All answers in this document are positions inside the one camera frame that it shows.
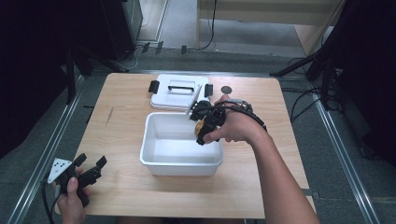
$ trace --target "white box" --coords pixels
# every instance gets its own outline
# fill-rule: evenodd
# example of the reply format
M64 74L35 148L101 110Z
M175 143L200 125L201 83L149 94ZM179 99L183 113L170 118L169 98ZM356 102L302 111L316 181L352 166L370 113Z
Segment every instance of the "white box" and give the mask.
M214 175L221 165L221 142L198 145L189 117L177 112L148 115L140 161L153 175Z
M157 80L160 82L160 87L156 94L151 96L151 106L156 109L165 109L173 111L187 111L192 103L195 94L198 95L198 100L209 100L205 97L205 84L209 83L207 77L194 76L178 76L178 75L158 75ZM170 86L179 86L185 88L192 88L191 90L172 89Z

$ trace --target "metal frame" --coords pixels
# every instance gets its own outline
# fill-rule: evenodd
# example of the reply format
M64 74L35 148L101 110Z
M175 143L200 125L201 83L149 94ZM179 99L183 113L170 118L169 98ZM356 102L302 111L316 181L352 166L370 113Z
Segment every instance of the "metal frame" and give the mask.
M40 187L40 181L43 179L44 174L48 171L50 165L53 162L53 156L56 152L59 142L62 139L62 136L64 135L64 130L66 129L67 124L69 123L76 109L76 105L78 104L78 100L81 95L81 91L84 87L86 79L87 79L86 77L79 76L77 82L78 91L76 97L69 105L65 107L64 112L62 113L62 116L59 119L55 127L55 130L53 131L52 136L50 137L46 145L46 148L44 149L43 154L41 155L41 158L37 163L37 166L33 170L30 179L27 181L27 184L25 185L21 193L21 197L18 200L17 205L15 206L14 211L12 212L7 222L8 224L16 224L23 222L23 219L26 216L30 204L35 198L35 194L37 193L37 190Z
M308 85L310 88L314 88L312 83L308 83ZM318 96L316 94L313 94L313 97L314 100L318 100ZM349 158L347 148L345 147L343 140L340 134L337 132L334 122L332 121L332 115L329 113L329 111L326 111L320 101L317 102L317 109L330 136L330 139L332 140L338 160L343 167L346 179L348 180L352 192L355 195L356 202L361 209L364 220L366 223L379 224L380 221L373 207L371 199L363 183L361 182L361 178L359 177L352 160Z

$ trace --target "wrist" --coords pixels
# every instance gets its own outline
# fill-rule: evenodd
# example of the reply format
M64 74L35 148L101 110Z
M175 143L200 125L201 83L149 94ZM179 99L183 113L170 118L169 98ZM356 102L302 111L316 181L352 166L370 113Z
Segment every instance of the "wrist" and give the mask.
M83 224L84 223L84 218L82 220L77 220L77 219L70 219L70 218L63 218L62 219L62 224Z
M252 134L247 137L247 143L253 148L259 147L262 143L270 140L271 136L262 127L256 129Z

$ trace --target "white plastic tub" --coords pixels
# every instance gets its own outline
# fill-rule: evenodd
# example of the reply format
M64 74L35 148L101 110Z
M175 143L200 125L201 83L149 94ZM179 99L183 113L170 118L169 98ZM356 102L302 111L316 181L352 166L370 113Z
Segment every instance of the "white plastic tub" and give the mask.
M214 175L222 163L221 142L196 143L195 122L185 113L148 115L140 161L153 175Z

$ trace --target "forearm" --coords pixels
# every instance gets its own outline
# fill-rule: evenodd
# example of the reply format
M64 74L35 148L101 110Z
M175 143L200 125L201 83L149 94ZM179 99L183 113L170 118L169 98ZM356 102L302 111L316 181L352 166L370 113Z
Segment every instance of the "forearm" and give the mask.
M311 204L265 131L249 143L256 156L267 223L318 223Z

